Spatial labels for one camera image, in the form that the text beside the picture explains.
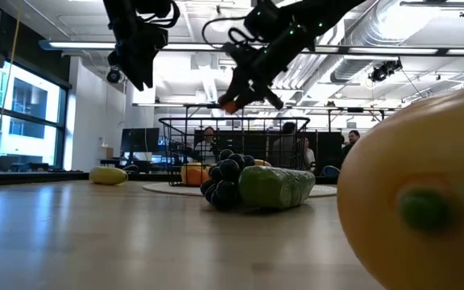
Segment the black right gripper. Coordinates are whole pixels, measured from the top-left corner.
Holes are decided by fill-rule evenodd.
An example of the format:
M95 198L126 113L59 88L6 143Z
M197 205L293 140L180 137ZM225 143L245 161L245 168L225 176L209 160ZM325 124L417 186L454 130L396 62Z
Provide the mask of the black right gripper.
M267 101L276 109L284 107L271 91L272 81L306 47L314 45L314 31L302 24L292 24L266 47L253 48L247 43L225 43L222 51L236 63L226 92L218 98L220 106L237 106L238 110L252 102Z

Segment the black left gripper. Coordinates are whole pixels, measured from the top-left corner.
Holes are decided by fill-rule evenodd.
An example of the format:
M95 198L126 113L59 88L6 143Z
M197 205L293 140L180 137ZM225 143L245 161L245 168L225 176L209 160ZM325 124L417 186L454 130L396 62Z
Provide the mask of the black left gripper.
M121 65L122 72L139 91L153 87L153 60L159 50L168 44L168 31L150 27L128 36L116 37L109 64Z

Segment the dark purple grape bunch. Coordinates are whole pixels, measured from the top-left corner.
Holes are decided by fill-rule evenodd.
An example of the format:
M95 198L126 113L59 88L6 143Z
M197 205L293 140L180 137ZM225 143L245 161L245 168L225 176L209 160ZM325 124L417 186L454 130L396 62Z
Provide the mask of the dark purple grape bunch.
M208 176L200 185L203 197L216 209L228 211L242 203L239 188L239 178L242 171L256 165L251 155L233 153L223 150L219 154L219 161L204 170Z

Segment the small round orange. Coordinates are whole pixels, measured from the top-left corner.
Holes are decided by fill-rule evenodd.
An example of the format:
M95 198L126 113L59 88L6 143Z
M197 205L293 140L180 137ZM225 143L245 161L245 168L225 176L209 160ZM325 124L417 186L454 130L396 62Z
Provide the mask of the small round orange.
M198 169L191 169L187 171L181 170L182 183L186 186L200 186L202 183L209 179L208 169L201 166Z

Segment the green cucumber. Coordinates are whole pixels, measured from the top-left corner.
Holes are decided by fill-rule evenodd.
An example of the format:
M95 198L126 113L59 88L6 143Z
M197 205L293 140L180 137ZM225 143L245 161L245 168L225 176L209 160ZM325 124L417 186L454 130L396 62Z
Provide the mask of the green cucumber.
M288 209L303 204L315 184L310 172L255 165L243 169L238 189L245 206Z

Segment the yellow-green mango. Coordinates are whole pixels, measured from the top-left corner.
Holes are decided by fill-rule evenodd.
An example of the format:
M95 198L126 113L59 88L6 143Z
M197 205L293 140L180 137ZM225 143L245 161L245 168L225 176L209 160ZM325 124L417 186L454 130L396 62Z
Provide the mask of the yellow-green mango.
M119 168L95 167L89 172L89 180L94 184L118 185L128 181L128 175Z

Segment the large orange papaya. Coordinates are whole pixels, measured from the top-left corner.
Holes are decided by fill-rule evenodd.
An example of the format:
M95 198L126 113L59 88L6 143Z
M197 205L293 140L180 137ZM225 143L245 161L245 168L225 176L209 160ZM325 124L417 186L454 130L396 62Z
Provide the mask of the large orange papaya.
M464 89L370 129L342 164L338 213L387 290L464 290Z

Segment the person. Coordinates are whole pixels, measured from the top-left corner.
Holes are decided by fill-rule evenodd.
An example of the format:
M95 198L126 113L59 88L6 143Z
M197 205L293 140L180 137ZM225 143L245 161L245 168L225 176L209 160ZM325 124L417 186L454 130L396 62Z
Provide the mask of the person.
M213 164L219 155L218 145L214 140L214 129L208 126L203 131L203 139L194 147L197 160L202 164Z
M314 151L309 147L309 140L304 137L301 140L302 143L302 152L301 152L301 166L302 170L306 172L315 172L316 158Z
M280 137L272 145L271 164L278 168L299 168L300 154L300 140L296 136L296 124L286 122L282 127Z
M348 143L342 148L342 159L344 160L352 147L358 142L360 134L357 130L351 130L348 134Z

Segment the black computer monitor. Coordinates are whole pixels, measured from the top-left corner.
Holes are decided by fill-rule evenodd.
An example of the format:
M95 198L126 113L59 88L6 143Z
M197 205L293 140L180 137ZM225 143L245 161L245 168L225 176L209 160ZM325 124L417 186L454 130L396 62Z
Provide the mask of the black computer monitor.
M122 130L121 151L157 152L159 149L159 128L129 128Z

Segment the round white ceiling lamp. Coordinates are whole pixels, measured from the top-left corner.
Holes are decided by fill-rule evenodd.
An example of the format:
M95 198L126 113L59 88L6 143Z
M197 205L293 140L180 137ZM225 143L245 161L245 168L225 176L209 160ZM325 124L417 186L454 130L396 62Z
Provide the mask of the round white ceiling lamp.
M229 29L232 24L232 21L229 20L230 14L227 14L225 11L216 13L211 17L212 23L209 25L213 31L216 32L225 32Z

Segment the long ceiling light bar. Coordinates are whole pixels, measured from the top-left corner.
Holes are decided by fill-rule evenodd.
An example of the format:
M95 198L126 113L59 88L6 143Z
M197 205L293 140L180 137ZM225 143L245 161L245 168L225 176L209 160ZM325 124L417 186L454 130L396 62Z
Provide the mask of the long ceiling light bar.
M40 40L39 46L46 51L112 51L112 42L79 42ZM164 52L219 52L221 44L169 43ZM365 47L318 45L313 51L305 48L300 54L361 55L361 56L424 56L424 57L464 57L464 48L421 48L411 46Z

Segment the black room divider panel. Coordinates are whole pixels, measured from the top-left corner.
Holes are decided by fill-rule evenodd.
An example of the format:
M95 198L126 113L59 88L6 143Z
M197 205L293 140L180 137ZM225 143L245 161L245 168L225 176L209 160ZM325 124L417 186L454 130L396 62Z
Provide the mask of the black room divider panel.
M231 150L237 154L251 155L257 160L266 160L271 164L270 152L273 143L280 137L281 130L215 130L214 140L217 143L219 154L223 150ZM338 132L316 132L307 131L296 127L296 136L300 140L306 137L309 140L309 147L314 151L316 158L315 171L326 165L340 167L342 162L342 141L343 137ZM200 139L193 145L187 146L184 153L190 160L197 160L197 152L194 147L203 139L203 131L197 132Z

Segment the white round plate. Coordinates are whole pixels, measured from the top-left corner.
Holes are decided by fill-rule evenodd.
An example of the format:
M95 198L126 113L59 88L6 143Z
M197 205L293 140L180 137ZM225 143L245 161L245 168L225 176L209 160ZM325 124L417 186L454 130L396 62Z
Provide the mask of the white round plate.
M171 186L167 182L145 184L143 189L152 193L164 193L179 196L199 197L201 195L199 187ZM309 198L315 197L335 197L337 189L334 186L314 185Z

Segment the large window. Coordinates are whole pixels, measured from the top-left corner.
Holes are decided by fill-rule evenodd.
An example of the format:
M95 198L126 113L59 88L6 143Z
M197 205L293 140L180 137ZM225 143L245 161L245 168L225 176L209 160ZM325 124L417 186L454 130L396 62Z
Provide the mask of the large window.
M64 164L67 91L8 61L0 68L0 156L14 164Z

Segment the black ceiling-mounted device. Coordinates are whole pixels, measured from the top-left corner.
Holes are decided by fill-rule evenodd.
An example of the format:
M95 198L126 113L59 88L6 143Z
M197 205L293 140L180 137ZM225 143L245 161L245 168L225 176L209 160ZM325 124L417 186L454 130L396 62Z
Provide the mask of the black ceiling-mounted device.
M373 71L368 74L368 79L372 82L382 82L402 68L401 60L385 61L373 68Z

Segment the dark laptop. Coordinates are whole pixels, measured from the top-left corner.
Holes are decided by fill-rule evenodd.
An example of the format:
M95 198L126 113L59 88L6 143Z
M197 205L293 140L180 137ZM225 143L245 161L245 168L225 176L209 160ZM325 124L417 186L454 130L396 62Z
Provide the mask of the dark laptop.
M16 156L0 156L0 172L8 172L12 165L16 164L19 158Z

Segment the round black wall speaker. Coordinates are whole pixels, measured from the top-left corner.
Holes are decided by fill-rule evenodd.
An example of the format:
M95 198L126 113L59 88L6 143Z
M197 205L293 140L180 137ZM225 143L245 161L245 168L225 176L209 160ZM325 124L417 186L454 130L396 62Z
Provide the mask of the round black wall speaker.
M122 81L122 74L119 68L111 68L106 75L106 80L111 84L118 84Z

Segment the black background rig frame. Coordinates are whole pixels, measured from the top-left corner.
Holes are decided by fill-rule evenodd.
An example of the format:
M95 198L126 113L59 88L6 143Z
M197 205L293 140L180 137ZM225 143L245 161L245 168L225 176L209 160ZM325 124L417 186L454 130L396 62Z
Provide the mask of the black background rig frame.
M191 119L198 119L201 121L225 121L225 120L239 120L245 117L244 111L240 110L238 113L228 114L222 108L215 103L209 104L183 104L185 109L185 115L183 119L185 121ZM208 110L209 115L200 116L198 114L201 110Z
M380 122L386 117L396 113L399 108L385 108L385 107L326 107L325 111L329 120L332 122L333 118L337 116L370 116L373 120Z

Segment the silver ventilation duct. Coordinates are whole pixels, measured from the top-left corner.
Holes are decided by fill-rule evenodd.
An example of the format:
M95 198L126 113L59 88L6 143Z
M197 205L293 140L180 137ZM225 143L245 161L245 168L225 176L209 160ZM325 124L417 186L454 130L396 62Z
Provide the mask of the silver ventilation duct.
M354 0L331 0L343 4ZM450 0L356 0L347 10L354 14L350 19L344 14L338 23L325 30L323 44L344 46L400 46L421 31L435 18ZM278 78L290 80L290 85L300 87L310 77L346 83L368 66L369 60L346 59L343 56L314 56L294 60L290 64L295 72L283 72Z

